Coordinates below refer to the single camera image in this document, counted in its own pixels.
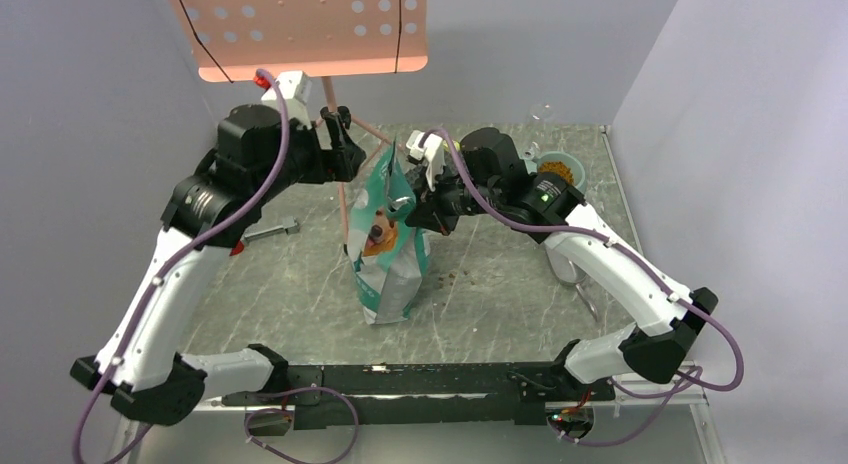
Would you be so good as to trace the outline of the green pet food bag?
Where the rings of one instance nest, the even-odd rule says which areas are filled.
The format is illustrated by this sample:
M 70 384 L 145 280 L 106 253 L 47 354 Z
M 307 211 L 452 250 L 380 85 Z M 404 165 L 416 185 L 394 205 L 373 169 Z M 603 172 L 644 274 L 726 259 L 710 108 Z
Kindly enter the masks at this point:
M 428 270 L 428 236 L 405 223 L 416 204 L 397 151 L 385 151 L 365 179 L 348 217 L 347 255 L 369 325 L 406 320 Z

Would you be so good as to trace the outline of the metal food scoop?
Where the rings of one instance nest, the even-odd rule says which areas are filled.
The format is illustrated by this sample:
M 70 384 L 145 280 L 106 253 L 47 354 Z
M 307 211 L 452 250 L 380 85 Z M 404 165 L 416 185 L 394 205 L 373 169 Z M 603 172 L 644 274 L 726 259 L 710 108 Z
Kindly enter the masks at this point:
M 544 246 L 544 250 L 554 276 L 561 284 L 571 287 L 577 292 L 594 321 L 599 323 L 600 317 L 597 306 L 585 289 L 587 274 L 562 253 L 547 246 Z

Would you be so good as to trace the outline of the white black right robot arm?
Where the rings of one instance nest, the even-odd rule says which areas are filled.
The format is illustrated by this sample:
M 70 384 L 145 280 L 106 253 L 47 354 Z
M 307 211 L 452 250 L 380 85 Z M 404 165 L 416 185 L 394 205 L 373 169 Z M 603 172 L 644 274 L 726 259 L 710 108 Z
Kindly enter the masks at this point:
M 493 127 L 457 143 L 414 131 L 405 149 L 416 171 L 410 224 L 446 235 L 459 217 L 488 214 L 573 263 L 631 316 L 618 332 L 565 346 L 551 374 L 560 397 L 576 399 L 590 384 L 626 373 L 657 384 L 683 374 L 716 295 L 662 275 L 570 183 L 566 164 L 520 153 Z

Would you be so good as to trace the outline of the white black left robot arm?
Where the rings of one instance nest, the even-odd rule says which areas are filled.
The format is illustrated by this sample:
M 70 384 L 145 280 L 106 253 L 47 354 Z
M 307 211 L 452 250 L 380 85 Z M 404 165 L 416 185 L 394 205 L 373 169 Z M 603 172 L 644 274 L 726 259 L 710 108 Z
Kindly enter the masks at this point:
M 265 204 L 288 187 L 349 182 L 366 154 L 349 136 L 350 111 L 323 109 L 330 145 L 315 124 L 262 104 L 222 119 L 213 147 L 166 205 L 154 256 L 119 328 L 73 379 L 108 395 L 123 417 L 171 426 L 203 400 L 251 393 L 272 404 L 290 388 L 287 360 L 261 344 L 216 355 L 181 354 L 181 335 L 218 269 Z

